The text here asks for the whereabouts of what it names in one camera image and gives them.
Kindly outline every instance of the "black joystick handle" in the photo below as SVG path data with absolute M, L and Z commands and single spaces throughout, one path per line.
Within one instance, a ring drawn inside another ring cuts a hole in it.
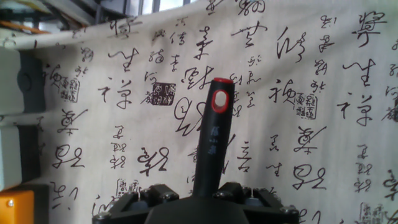
M 212 197 L 218 190 L 231 131 L 234 89 L 232 80 L 211 81 L 201 122 L 194 197 Z

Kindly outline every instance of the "red joystick top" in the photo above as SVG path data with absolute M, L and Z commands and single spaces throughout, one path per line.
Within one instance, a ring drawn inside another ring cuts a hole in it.
M 214 78 L 213 79 L 216 82 L 222 82 L 222 83 L 226 83 L 226 84 L 233 84 L 234 81 L 227 79 L 227 78 Z

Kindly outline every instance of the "red ring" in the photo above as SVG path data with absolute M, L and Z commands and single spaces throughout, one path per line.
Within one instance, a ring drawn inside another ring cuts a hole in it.
M 226 84 L 233 84 L 234 81 L 227 79 L 227 78 L 214 78 L 213 79 L 216 82 L 222 82 L 222 83 L 226 83 Z
M 216 95 L 217 95 L 217 93 L 219 91 L 222 91 L 226 95 L 224 106 L 215 105 Z M 213 98 L 211 99 L 211 108 L 213 109 L 214 112 L 216 112 L 216 113 L 224 113 L 228 109 L 228 103 L 229 103 L 229 96 L 228 96 L 228 93 L 225 90 L 216 90 L 213 93 Z

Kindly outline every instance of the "orange object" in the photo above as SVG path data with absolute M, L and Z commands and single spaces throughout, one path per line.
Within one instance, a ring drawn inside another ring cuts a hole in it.
M 34 224 L 32 190 L 0 192 L 1 224 Z
M 0 21 L 0 25 L 3 25 L 5 27 L 10 27 L 10 28 L 29 30 L 29 31 L 31 31 L 34 34 L 49 34 L 50 33 L 50 32 L 47 32 L 47 31 L 43 31 L 43 30 L 39 30 L 39 29 L 35 29 L 35 28 L 30 28 L 30 27 L 23 26 L 23 25 L 13 24 L 12 22 L 8 22 L 8 21 Z

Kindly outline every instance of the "black calligraphy character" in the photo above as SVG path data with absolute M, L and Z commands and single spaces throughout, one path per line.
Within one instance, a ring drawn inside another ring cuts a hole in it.
M 219 0 L 217 4 L 214 4 L 217 0 L 209 0 L 209 5 L 206 7 L 206 11 L 211 11 L 208 13 L 208 15 L 212 15 L 213 13 L 215 13 L 215 7 L 218 6 L 221 2 L 223 2 L 224 0 Z
M 322 21 L 322 26 L 321 26 L 321 28 L 322 28 L 322 29 L 326 29 L 325 26 L 326 26 L 327 24 L 331 23 L 331 19 L 332 19 L 332 18 L 328 18 L 327 15 L 321 16 L 321 21 Z
M 77 72 L 78 74 L 76 75 L 76 77 L 79 77 L 79 75 L 83 72 L 84 75 L 86 75 L 86 72 L 88 71 L 88 68 L 85 67 L 85 69 L 82 71 L 80 66 L 77 66 L 77 68 L 75 69 L 75 72 Z
M 276 144 L 275 144 L 276 138 L 277 138 L 277 137 L 278 137 L 277 134 L 271 137 L 271 139 L 272 139 L 271 146 L 273 146 L 273 147 L 272 147 L 272 148 L 269 148 L 270 151 L 272 151 L 272 150 L 279 151 L 279 149 L 277 148 L 277 146 L 276 146 Z
M 370 175 L 369 172 L 371 171 L 371 169 L 373 167 L 372 164 L 365 165 L 361 162 L 356 162 L 355 164 L 358 165 L 358 174 Z
M 387 23 L 387 21 L 380 21 L 385 14 L 383 12 L 376 13 L 375 11 L 364 13 L 359 15 L 359 23 L 361 24 L 360 30 L 352 32 L 352 34 L 357 34 L 357 40 L 364 34 L 366 36 L 366 41 L 359 47 L 363 47 L 369 42 L 369 34 L 380 34 L 380 32 L 372 32 L 376 24 Z
M 179 45 L 185 44 L 184 38 L 185 38 L 185 35 L 186 35 L 186 34 L 187 34 L 186 32 L 182 32 L 181 34 L 177 35 L 177 37 L 180 38 L 180 42 L 178 43 Z
M 260 12 L 263 13 L 266 10 L 266 3 L 264 0 L 235 0 L 235 2 L 239 1 L 239 8 L 241 11 L 238 15 L 242 14 L 247 16 L 250 13 L 250 8 L 253 13 Z
M 169 37 L 169 39 L 172 40 L 172 41 L 171 41 L 172 44 L 174 44 L 174 38 L 173 38 L 174 34 L 175 34 L 175 32 Z
M 76 162 L 74 164 L 72 164 L 70 167 L 85 167 L 84 165 L 76 165 L 78 162 L 80 162 L 80 160 L 81 160 L 80 156 L 83 153 L 83 150 L 79 147 L 75 149 L 75 152 L 74 152 L 75 157 L 73 159 L 69 159 L 67 161 L 62 160 L 62 158 L 68 154 L 69 149 L 70 149 L 70 146 L 68 144 L 57 147 L 57 150 L 55 150 L 55 158 L 57 158 L 59 160 L 59 162 L 52 164 L 52 166 L 54 168 L 58 169 L 61 166 L 61 164 L 67 163 L 70 161 L 74 161 L 75 159 L 76 159 Z
M 357 181 L 354 183 L 354 187 L 357 187 L 358 189 L 355 190 L 355 192 L 360 193 L 361 190 L 365 189 L 365 192 L 369 191 L 369 188 L 371 187 L 372 181 L 371 179 L 366 179 L 364 182 L 361 182 L 359 178 L 356 179 Z
M 119 159 L 116 159 L 115 156 L 113 155 L 113 159 L 111 159 L 109 161 L 111 164 L 113 164 L 111 169 L 116 169 L 118 166 L 120 166 L 120 168 L 124 168 L 125 161 L 126 161 L 126 157 L 125 156 L 121 156 Z
M 160 29 L 160 30 L 158 30 L 158 31 L 155 31 L 155 36 L 154 36 L 154 38 L 152 39 L 152 41 L 155 41 L 156 38 L 158 38 L 158 37 L 164 37 L 164 35 L 166 35 L 166 31 L 163 30 L 163 29 Z
M 184 19 L 186 19 L 186 18 L 188 18 L 188 16 L 185 16 L 185 17 L 183 17 L 183 18 L 181 18 L 181 19 L 177 19 L 177 23 L 176 23 L 176 25 L 175 26 L 178 26 L 178 25 L 180 25 L 180 24 L 182 24 L 183 26 L 185 26 L 185 21 L 184 21 Z
M 247 27 L 247 28 L 245 28 L 245 29 L 240 29 L 239 31 L 237 31 L 237 32 L 235 32 L 235 33 L 233 33 L 233 34 L 231 34 L 231 37 L 233 37 L 233 36 L 236 35 L 236 34 L 243 33 L 244 31 L 247 30 L 248 33 L 246 34 L 246 39 L 247 39 L 248 41 L 246 42 L 245 48 L 251 47 L 251 46 L 254 45 L 254 43 L 251 43 L 251 41 L 252 41 L 252 36 L 253 36 L 254 34 L 256 34 L 256 32 L 257 32 L 257 30 L 258 30 L 259 27 L 264 28 L 264 31 L 267 31 L 267 30 L 268 30 L 267 27 L 261 26 L 261 25 L 260 25 L 260 21 L 257 21 L 257 24 L 256 24 L 255 26 Z
M 208 42 L 206 42 L 209 30 L 210 30 L 210 27 L 208 27 L 208 26 L 205 26 L 205 28 L 203 30 L 199 30 L 199 32 L 204 32 L 205 35 L 203 35 L 203 40 L 201 42 L 197 43 L 197 47 L 201 46 L 199 48 L 200 53 L 198 55 L 194 56 L 193 58 L 200 60 L 202 55 L 209 55 L 207 53 L 203 53 L 203 49 L 205 49 L 205 47 L 207 45 L 211 44 L 213 41 L 213 40 L 209 40 Z
M 88 47 L 85 47 L 84 49 L 80 47 L 80 50 L 81 54 L 84 55 L 83 59 L 81 60 L 82 62 L 85 62 L 86 60 L 88 60 L 88 62 L 91 62 L 93 60 L 94 52 L 91 49 L 89 49 Z
M 329 41 L 330 41 L 330 36 L 329 35 L 324 35 L 321 40 L 323 41 L 323 43 L 319 45 L 319 52 L 321 52 L 321 53 L 324 50 L 326 50 L 327 47 L 335 44 L 335 43 L 329 43 Z
M 311 149 L 318 149 L 317 147 L 305 147 L 308 143 L 311 142 L 311 140 L 317 135 L 319 134 L 321 131 L 323 131 L 324 129 L 326 129 L 326 126 L 323 127 L 321 130 L 319 130 L 317 133 L 315 133 L 313 136 L 312 134 L 314 133 L 311 128 L 306 128 L 306 129 L 302 129 L 300 126 L 298 127 L 298 129 L 301 131 L 301 136 L 298 137 L 297 142 L 301 145 L 300 147 L 296 147 L 294 148 L 295 152 L 299 152 L 301 149 L 307 149 L 306 152 L 307 155 L 311 153 Z
M 197 76 L 199 76 L 199 72 L 197 71 L 196 67 L 190 68 L 188 70 L 185 71 L 185 75 L 184 75 L 184 79 L 181 79 L 182 83 L 185 83 L 185 80 L 188 78 L 188 87 L 187 89 L 190 90 L 191 88 L 193 88 L 195 85 L 197 85 L 199 82 L 203 81 L 203 83 L 199 86 L 199 89 L 202 90 L 205 85 L 208 85 L 211 83 L 211 81 L 206 82 L 207 76 L 214 70 L 213 67 L 210 66 L 206 66 L 206 73 L 204 74 L 204 76 L 202 76 L 201 78 L 199 78 L 197 80 L 197 82 L 195 82 L 195 78 Z
M 251 95 L 254 95 L 254 94 L 256 94 L 255 92 L 246 92 L 247 94 L 248 94 L 248 96 L 250 96 L 250 101 L 249 101 L 249 105 L 248 105 L 248 108 L 250 108 L 250 107 L 252 107 L 252 106 L 255 106 L 255 104 L 252 104 L 251 102 L 253 101 L 253 96 L 251 96 Z
M 278 41 L 279 41 L 279 40 L 282 38 L 282 36 L 286 33 L 287 29 L 288 29 L 288 28 L 286 27 L 285 30 L 283 31 L 282 35 L 278 38 Z M 288 37 L 285 39 L 285 41 L 284 41 L 284 43 L 282 44 L 282 47 L 280 48 L 280 50 L 279 50 L 279 42 L 278 42 L 278 43 L 277 43 L 277 47 L 276 47 L 276 54 L 277 54 L 277 56 L 278 56 L 278 59 L 280 59 L 280 56 L 282 55 L 282 51 L 283 51 L 283 49 L 284 49 L 284 47 L 285 47 L 285 44 L 286 44 L 286 51 L 285 51 L 285 54 L 289 53 L 289 52 L 290 52 L 291 50 L 293 50 L 297 45 L 299 45 L 301 48 L 303 48 L 303 50 L 298 54 L 298 56 L 300 57 L 300 59 L 299 59 L 298 61 L 296 61 L 296 63 L 299 63 L 299 62 L 301 61 L 301 59 L 302 59 L 302 54 L 305 52 L 305 47 L 304 47 L 302 44 L 305 42 L 304 37 L 305 37 L 306 34 L 307 34 L 307 33 L 304 32 L 304 33 L 301 35 L 301 38 L 300 38 L 299 40 L 297 40 L 297 41 L 296 41 L 296 44 L 293 45 L 291 48 L 289 48 L 290 39 L 289 39 Z
M 55 200 L 60 199 L 60 198 L 63 198 L 63 195 L 61 195 L 61 193 L 64 192 L 65 189 L 66 189 L 67 187 L 66 187 L 65 185 L 61 185 L 61 186 L 57 189 L 57 185 L 56 185 L 55 182 L 51 181 L 50 184 L 53 184 L 53 185 L 54 185 L 54 186 L 53 186 L 53 192 L 54 192 L 54 193 L 57 193 L 57 195 L 58 195 L 58 197 L 53 198 L 52 201 L 55 201 Z M 55 209 L 55 208 L 57 208 L 58 206 L 60 206 L 61 204 L 62 204 L 62 203 L 58 203 L 58 204 L 54 205 L 51 209 Z
M 131 80 L 129 80 L 129 82 L 127 84 L 123 85 L 121 88 L 124 88 L 130 84 L 131 84 Z M 120 96 L 124 99 L 121 100 L 119 103 L 117 103 L 116 106 L 118 106 L 122 110 L 125 110 L 127 107 L 127 104 L 128 103 L 131 104 L 131 101 L 127 100 L 127 97 L 131 94 L 131 90 L 121 90 L 121 91 L 118 91 L 118 93 L 121 93 Z
M 113 55 L 111 55 L 111 54 L 108 53 L 108 57 L 109 57 L 109 58 L 113 58 L 113 57 L 117 56 L 118 54 L 123 55 L 124 59 L 128 60 L 127 62 L 124 62 L 124 63 L 123 63 L 124 72 L 130 72 L 129 67 L 130 67 L 130 65 L 131 65 L 132 58 L 133 58 L 135 55 L 138 55 L 138 54 L 139 54 L 138 50 L 137 50 L 136 48 L 133 48 L 133 49 L 132 49 L 132 53 L 131 53 L 130 56 L 126 56 L 122 51 L 118 51 L 118 52 L 116 52 L 116 53 L 113 54 Z
M 367 145 L 363 144 L 363 145 L 361 145 L 361 146 L 358 145 L 358 146 L 356 146 L 356 147 L 363 147 L 361 155 L 358 155 L 358 159 L 365 159 L 366 157 L 368 157 L 368 156 L 365 156 L 366 150 L 368 149 L 368 146 L 367 146 Z
M 249 160 L 251 160 L 252 158 L 251 157 L 248 157 L 248 154 L 249 154 L 249 146 L 245 146 L 245 147 L 241 147 L 242 149 L 243 149 L 243 157 L 237 157 L 237 159 L 242 159 L 242 160 L 244 160 L 244 162 L 238 167 L 238 169 L 239 170 L 241 170 L 241 169 L 244 169 L 243 170 L 243 172 L 248 172 L 248 170 L 250 169 L 250 167 L 249 166 L 244 166 L 245 165 L 245 163 L 247 163 Z
M 315 60 L 315 66 L 314 67 L 318 67 L 315 74 L 319 75 L 319 72 L 323 71 L 323 75 L 326 74 L 326 71 L 328 69 L 328 64 L 326 62 L 324 62 L 322 59 L 321 60 Z
M 389 195 L 384 196 L 385 198 L 390 198 L 392 201 L 394 201 L 395 194 L 398 194 L 398 181 L 395 178 L 394 174 L 392 173 L 392 170 L 388 170 L 388 173 L 390 173 L 391 178 L 387 179 L 383 182 L 383 186 L 389 188 L 390 187 L 390 192 L 392 192 Z
M 296 97 L 296 91 L 292 90 L 291 88 L 289 88 L 288 90 L 286 90 L 286 88 L 287 88 L 287 86 L 288 86 L 289 84 L 293 84 L 293 80 L 290 79 L 290 80 L 286 83 L 286 86 L 285 86 L 285 88 L 284 88 L 284 91 L 283 91 L 283 93 L 282 93 L 282 96 L 286 96 L 286 99 L 284 100 L 284 103 L 285 103 L 286 101 L 288 101 L 289 103 L 291 103 L 291 104 L 294 105 L 294 103 L 291 102 L 289 99 L 295 98 L 295 97 Z
M 357 65 L 362 71 L 367 70 L 366 71 L 366 75 L 361 76 L 361 80 L 363 81 L 363 85 L 365 87 L 370 86 L 370 84 L 368 84 L 368 81 L 369 81 L 369 70 L 370 70 L 370 68 L 372 66 L 376 65 L 376 63 L 374 63 L 374 61 L 370 58 L 369 61 L 368 61 L 368 66 L 367 67 L 362 68 L 362 66 L 358 62 L 355 62 L 355 63 L 352 63 L 349 67 L 345 67 L 343 65 L 343 69 L 349 69 L 353 65 Z
M 177 69 L 175 68 L 175 66 L 178 64 L 178 61 L 177 61 L 177 58 L 179 57 L 179 55 L 172 55 L 172 58 L 174 58 L 174 61 L 170 64 L 170 65 L 173 65 L 173 69 L 172 69 L 172 72 L 175 72 Z
M 235 73 L 232 73 L 232 74 L 229 76 L 229 79 L 232 80 L 232 81 L 234 81 L 234 84 L 235 84 L 235 85 L 242 85 L 242 75 L 241 75 L 240 78 L 238 78 L 237 76 L 235 76 Z
M 261 58 L 261 55 L 259 55 L 259 56 L 257 57 L 257 61 L 258 61 L 258 62 L 261 62 L 260 58 Z M 256 59 L 254 59 L 254 56 L 250 57 L 250 61 L 248 61 L 249 67 L 253 66 L 253 65 L 254 65 L 254 62 L 256 62 Z
M 392 50 L 397 50 L 397 49 L 398 49 L 398 40 L 397 40 L 397 43 L 394 44 L 394 45 L 391 47 L 391 49 L 392 49 Z
M 242 105 L 239 105 L 236 108 L 234 107 L 232 115 L 238 118 L 241 114 L 241 110 L 242 110 Z
M 98 89 L 98 91 L 101 91 L 101 90 L 103 90 L 101 96 L 104 96 L 104 102 L 106 103 L 106 99 L 105 99 L 106 92 L 107 92 L 107 91 L 110 91 L 111 89 L 110 89 L 109 87 L 106 86 L 106 87 L 104 87 L 104 88 Z
M 319 180 L 319 183 L 315 184 L 311 188 L 326 190 L 326 187 L 318 187 L 324 181 L 323 176 L 326 173 L 325 168 L 322 167 L 321 169 L 318 170 L 318 173 L 317 173 L 318 178 L 305 181 L 304 178 L 308 177 L 311 174 L 311 171 L 312 171 L 312 166 L 310 164 L 302 164 L 300 166 L 294 167 L 293 175 L 296 179 L 301 181 L 300 183 L 293 185 L 294 189 L 299 190 L 303 184 L 308 184 L 308 183 Z
M 324 90 L 324 87 L 326 86 L 326 84 L 323 83 L 323 81 L 321 82 L 321 85 L 318 86 L 317 81 L 312 80 L 313 83 L 311 83 L 311 88 L 314 88 L 314 90 L 312 91 L 313 93 L 315 93 L 319 87 L 319 92 L 321 92 L 321 90 Z
M 111 28 L 111 30 L 114 29 L 115 32 L 114 36 L 116 38 L 124 36 L 122 40 L 126 40 L 127 38 L 129 38 L 129 34 L 138 34 L 138 31 L 131 32 L 131 26 L 142 24 L 141 21 L 135 22 L 136 19 L 137 17 L 134 16 L 128 17 L 126 18 L 125 23 L 121 24 L 120 26 L 118 26 L 118 22 L 122 21 L 114 20 L 109 23 L 109 27 Z
M 156 81 L 157 81 L 156 77 L 154 76 L 155 74 L 157 74 L 157 72 L 151 72 L 151 73 L 145 72 L 144 82 L 146 82 L 147 79 L 152 75 L 153 77 L 150 77 L 149 80 L 150 80 L 150 81 L 153 81 L 153 82 L 151 83 L 151 85 L 155 84 Z
M 235 90 L 234 91 L 234 103 L 239 101 L 238 95 L 239 95 L 239 92 Z
M 58 132 L 58 133 L 61 133 L 61 132 L 65 131 L 65 130 L 68 130 L 67 134 L 69 134 L 69 136 L 70 136 L 71 134 L 73 134 L 72 131 L 73 131 L 73 130 L 78 130 L 78 128 L 68 128 L 68 127 L 71 126 L 71 125 L 73 124 L 73 122 L 74 122 L 78 117 L 80 117 L 83 113 L 86 113 L 87 111 L 88 111 L 88 109 L 85 109 L 85 110 L 84 110 L 83 112 L 81 112 L 79 115 L 75 116 L 76 114 L 75 114 L 73 111 L 65 112 L 65 111 L 62 109 L 62 112 L 64 113 L 62 116 L 63 116 L 64 118 L 61 120 L 61 125 L 63 126 L 63 128 L 58 129 L 57 132 Z
M 258 79 L 253 79 L 252 77 L 253 77 L 254 75 L 253 75 L 253 73 L 252 73 L 252 71 L 249 71 L 249 81 L 247 81 L 246 82 L 246 84 L 248 84 L 248 85 L 250 85 L 250 83 L 253 81 L 253 82 L 258 82 L 258 81 L 260 81 L 261 80 L 261 78 L 258 78 Z
M 274 103 L 276 103 L 276 102 L 277 102 L 277 97 L 278 97 L 278 92 L 280 92 L 282 89 L 278 89 L 278 88 L 275 87 L 275 88 L 271 88 L 271 89 L 269 89 L 269 90 L 275 91 L 275 92 L 274 92 L 274 94 L 272 94 L 271 96 L 268 96 L 268 99 L 271 99 L 271 98 L 275 97 L 275 98 L 274 98 Z
M 161 54 L 163 52 L 163 49 L 161 49 L 158 52 L 151 52 L 150 57 L 149 57 L 149 62 L 153 61 L 153 56 L 158 55 L 155 59 L 155 63 L 162 63 L 163 62 L 163 55 Z
M 124 149 L 127 147 L 127 144 L 126 144 L 126 143 L 122 143 L 122 144 L 120 145 L 119 143 L 111 142 L 111 144 L 113 145 L 113 151 L 114 151 L 114 152 L 116 152 L 116 151 L 124 152 Z
M 282 164 L 279 163 L 278 166 L 271 165 L 271 166 L 269 166 L 269 167 L 266 167 L 266 169 L 269 169 L 269 168 L 271 168 L 271 167 L 277 169 L 277 170 L 275 170 L 274 173 L 275 173 L 275 176 L 278 177 L 278 176 L 279 176 L 279 168 L 280 168 L 281 166 L 282 166 Z
M 119 130 L 118 130 L 118 133 L 113 136 L 113 138 L 121 139 L 123 137 L 123 135 L 121 135 L 121 134 L 123 132 L 124 127 L 122 125 L 120 125 L 120 126 L 115 126 L 115 128 L 118 128 Z
M 341 108 L 341 111 L 343 112 L 343 119 L 346 119 L 346 109 L 347 109 L 347 107 L 348 107 L 349 105 L 351 105 L 351 104 L 349 104 L 349 103 L 347 103 L 347 102 L 337 105 L 337 106 L 343 106 L 343 107 Z
M 367 102 L 368 100 L 370 100 L 372 98 L 372 96 L 369 96 L 366 100 L 364 100 L 364 101 L 362 101 L 362 103 L 365 103 L 365 102 Z M 362 118 L 359 118 L 359 119 L 357 119 L 356 120 L 356 122 L 358 123 L 358 124 L 360 124 L 361 126 L 364 126 L 364 127 L 366 127 L 366 125 L 367 125 L 367 123 L 368 123 L 368 120 L 373 120 L 371 117 L 368 117 L 368 112 L 372 109 L 372 106 L 370 106 L 370 105 L 364 105 L 364 106 L 359 106 L 359 107 L 357 107 L 358 109 L 361 109 L 361 113 L 362 114 L 365 114 L 365 117 L 362 117 Z
M 184 124 L 185 118 L 187 117 L 189 109 L 192 105 L 192 100 L 189 100 L 187 97 L 181 98 L 177 102 L 177 104 L 175 105 L 175 108 L 174 108 L 174 118 L 181 121 L 177 130 L 175 130 L 175 132 L 183 131 L 182 136 L 184 137 L 184 136 L 189 135 L 198 125 L 199 125 L 199 127 L 197 127 L 197 131 L 200 131 L 203 111 L 201 111 L 199 109 L 199 107 L 204 104 L 206 104 L 206 103 L 200 102 L 197 104 L 197 111 L 200 115 L 200 119 L 195 123 L 195 125 L 193 125 L 192 128 L 190 128 L 190 126 L 192 125 L 191 123 L 186 124 L 185 126 L 183 126 L 183 124 Z
M 144 147 L 141 148 L 141 150 L 143 150 L 144 155 L 139 156 L 137 158 L 137 161 L 140 163 L 145 163 L 145 167 L 148 167 L 147 169 L 144 169 L 142 171 L 140 171 L 139 173 L 146 173 L 146 176 L 149 176 L 149 171 L 156 167 L 158 164 L 160 164 L 163 160 L 165 160 L 163 162 L 163 164 L 159 167 L 159 171 L 167 171 L 166 168 L 164 168 L 164 166 L 166 165 L 167 161 L 169 160 L 168 155 L 169 155 L 169 149 L 166 147 L 162 147 L 159 149 L 159 154 L 162 156 L 162 158 L 154 165 L 150 164 L 150 162 L 153 160 L 153 158 L 157 155 L 157 152 L 155 152 L 152 156 L 148 155 L 146 149 Z
M 393 76 L 395 73 L 395 69 L 397 69 L 398 66 L 396 66 L 395 64 L 390 64 L 390 76 Z

